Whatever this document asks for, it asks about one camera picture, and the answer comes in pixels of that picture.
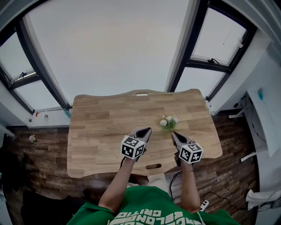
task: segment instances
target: forearm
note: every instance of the forearm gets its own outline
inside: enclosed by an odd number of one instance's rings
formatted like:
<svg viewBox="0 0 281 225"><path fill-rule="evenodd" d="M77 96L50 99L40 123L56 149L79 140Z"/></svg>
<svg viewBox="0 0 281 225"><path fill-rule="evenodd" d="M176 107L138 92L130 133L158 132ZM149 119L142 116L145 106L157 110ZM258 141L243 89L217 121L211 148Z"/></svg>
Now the forearm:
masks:
<svg viewBox="0 0 281 225"><path fill-rule="evenodd" d="M180 207L190 213L200 211L200 197L191 164L181 163L183 169Z"/></svg>
<svg viewBox="0 0 281 225"><path fill-rule="evenodd" d="M128 158L124 161L113 181L102 195L98 204L99 206L108 208L113 213L118 212L125 195L128 180L130 178L134 163L135 160Z"/></svg>

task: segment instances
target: wooden floor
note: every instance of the wooden floor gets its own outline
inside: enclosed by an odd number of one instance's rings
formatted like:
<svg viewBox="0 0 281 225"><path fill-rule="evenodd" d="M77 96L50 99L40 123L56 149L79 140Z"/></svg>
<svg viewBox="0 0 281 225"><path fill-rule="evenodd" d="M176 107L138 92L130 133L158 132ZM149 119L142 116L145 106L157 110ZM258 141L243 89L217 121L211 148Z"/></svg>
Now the wooden floor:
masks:
<svg viewBox="0 0 281 225"><path fill-rule="evenodd" d="M244 118L229 120L226 115L213 117L223 155L218 159L203 159L194 164L196 184L201 201L208 192L215 192L226 197L231 204L245 207L244 194L247 189L256 189L256 170L253 159L243 163L240 158L253 151L252 137L248 132ZM30 181L36 192L50 198L63 199L68 195L83 196L82 191L89 189L91 196L98 202L102 193L114 178L114 173L96 174L82 179L70 178L67 175L67 136L68 128L27 129L25 127L14 128L17 140L5 138L4 148L17 154L19 159L27 154L32 160L27 165L28 169L39 169L38 173L30 174ZM36 143L29 141L29 136L35 134ZM167 182L170 183L175 171L166 173ZM140 184L145 184L146 178L132 176ZM20 208L22 206L22 193L7 194L8 208L14 225L23 224ZM177 197L181 192L181 176L179 175L172 186L173 196ZM219 209L225 209L237 222L242 225L251 225L254 220L254 212L236 210L227 200L220 199L214 194L208 193L205 199L210 202L207 212L214 213Z"/></svg>

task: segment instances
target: power strip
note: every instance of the power strip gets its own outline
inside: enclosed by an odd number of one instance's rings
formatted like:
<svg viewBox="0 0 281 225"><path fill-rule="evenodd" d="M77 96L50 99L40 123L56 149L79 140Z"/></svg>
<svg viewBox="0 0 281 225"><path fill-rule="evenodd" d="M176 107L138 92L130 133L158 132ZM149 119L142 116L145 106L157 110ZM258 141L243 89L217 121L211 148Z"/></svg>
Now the power strip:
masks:
<svg viewBox="0 0 281 225"><path fill-rule="evenodd" d="M200 206L200 211L205 211L205 209L207 208L207 206L209 205L209 201L207 201L207 200L205 200L204 202L203 202L203 204Z"/></svg>

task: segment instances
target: flower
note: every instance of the flower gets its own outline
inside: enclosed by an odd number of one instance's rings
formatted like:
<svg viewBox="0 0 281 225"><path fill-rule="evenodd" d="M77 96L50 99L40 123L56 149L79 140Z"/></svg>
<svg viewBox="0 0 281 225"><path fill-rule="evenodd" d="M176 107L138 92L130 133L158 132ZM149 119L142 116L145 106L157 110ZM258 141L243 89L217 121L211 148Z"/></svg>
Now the flower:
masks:
<svg viewBox="0 0 281 225"><path fill-rule="evenodd" d="M179 122L179 119L177 117L173 117L173 120L175 121L175 123Z"/></svg>
<svg viewBox="0 0 281 225"><path fill-rule="evenodd" d="M160 125L161 125L162 127L167 126L167 121L166 121L166 120L161 120L161 121L160 121Z"/></svg>
<svg viewBox="0 0 281 225"><path fill-rule="evenodd" d="M167 119L168 122L170 122L171 119L172 119L172 116L167 116L166 119Z"/></svg>

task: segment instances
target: green t-shirt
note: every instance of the green t-shirt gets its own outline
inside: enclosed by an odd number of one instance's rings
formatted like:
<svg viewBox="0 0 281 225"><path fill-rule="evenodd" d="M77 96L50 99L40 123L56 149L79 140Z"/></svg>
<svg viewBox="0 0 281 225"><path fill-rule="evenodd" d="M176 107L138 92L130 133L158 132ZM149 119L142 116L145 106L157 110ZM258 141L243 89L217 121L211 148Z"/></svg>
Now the green t-shirt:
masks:
<svg viewBox="0 0 281 225"><path fill-rule="evenodd" d="M176 206L168 193L159 188L136 186L127 188L118 215L109 209L86 203L68 225L200 225L204 223L238 225L224 210L215 214L205 212L191 214Z"/></svg>

